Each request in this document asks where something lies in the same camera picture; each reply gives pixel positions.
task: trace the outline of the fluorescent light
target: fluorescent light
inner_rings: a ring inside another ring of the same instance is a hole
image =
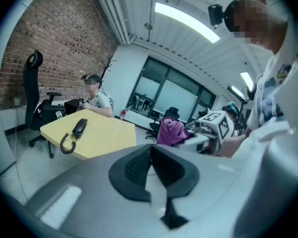
[[[232,90],[237,93],[240,97],[242,97],[243,99],[245,99],[243,93],[241,91],[239,91],[235,86],[231,86]]]
[[[250,78],[248,72],[242,72],[240,75],[244,79],[248,89],[251,91],[253,89],[254,83],[253,83],[252,79]]]
[[[210,28],[208,28],[206,25],[202,24],[200,21],[189,16],[188,14],[185,14],[180,10],[177,10],[175,8],[172,8],[170,6],[167,6],[158,2],[156,2],[154,10],[156,12],[159,12],[161,14],[174,18],[182,22],[183,24],[186,24],[187,26],[193,28],[195,31],[202,34],[205,38],[207,38],[212,43],[217,42],[220,39],[219,36],[215,32],[213,32]]]

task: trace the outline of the man sitting at desk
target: man sitting at desk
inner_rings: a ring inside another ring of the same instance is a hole
[[[90,95],[85,98],[82,108],[92,110],[102,116],[113,117],[109,98],[99,91],[101,83],[102,79],[98,75],[91,75],[85,80],[85,89]]]

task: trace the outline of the office chair armrest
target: office chair armrest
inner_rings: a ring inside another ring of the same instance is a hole
[[[43,110],[45,112],[57,112],[57,111],[64,111],[64,106],[56,106],[56,105],[44,105]]]
[[[47,92],[46,95],[50,95],[50,96],[62,96],[61,93],[53,93],[53,92]]]
[[[53,92],[47,92],[47,95],[50,95],[49,103],[52,104],[54,96],[62,96],[60,93],[53,93]]]

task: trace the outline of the telephone handset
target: telephone handset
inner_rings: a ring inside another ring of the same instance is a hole
[[[86,125],[87,125],[87,119],[81,119],[78,121],[78,123],[76,124],[76,126],[74,127],[73,129],[73,136],[75,136],[76,139],[80,138],[80,136],[83,134],[83,131],[84,129],[86,128]],[[66,133],[65,136],[63,137],[63,139],[61,140],[61,143],[60,143],[60,149],[62,151],[62,153],[64,154],[69,154],[69,153],[72,153],[76,147],[76,140],[75,141],[72,141],[72,148],[68,151],[66,151],[63,147],[63,143],[65,141],[65,139],[67,138],[69,134]]]

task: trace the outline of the window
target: window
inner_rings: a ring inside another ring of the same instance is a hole
[[[153,81],[152,79],[142,76],[135,89],[136,93],[140,95],[146,95],[148,98],[154,100],[155,95],[159,89],[160,83]]]
[[[197,99],[197,96],[166,80],[153,110],[164,114],[171,107],[177,108],[179,119],[187,122]]]
[[[196,120],[199,116],[199,112],[202,112],[204,111],[205,109],[207,109],[207,107],[201,105],[201,104],[198,104],[193,115],[192,115],[192,118],[194,118],[194,120]]]
[[[209,91],[203,89],[202,94],[200,96],[200,102],[205,104],[207,107],[212,106],[212,98],[214,94],[210,93]]]
[[[168,66],[160,63],[157,60],[148,59],[143,68],[143,74],[151,76],[158,80],[163,80],[168,71]]]
[[[183,89],[187,90],[188,92],[197,95],[199,91],[199,85],[195,84],[189,78],[181,75],[179,72],[175,70],[171,70],[167,76],[167,80],[171,81],[172,83],[182,87]]]
[[[148,58],[126,107],[150,118],[161,116],[167,109],[175,107],[179,119],[189,122],[198,117],[199,111],[211,109],[214,99],[214,94],[193,79]]]

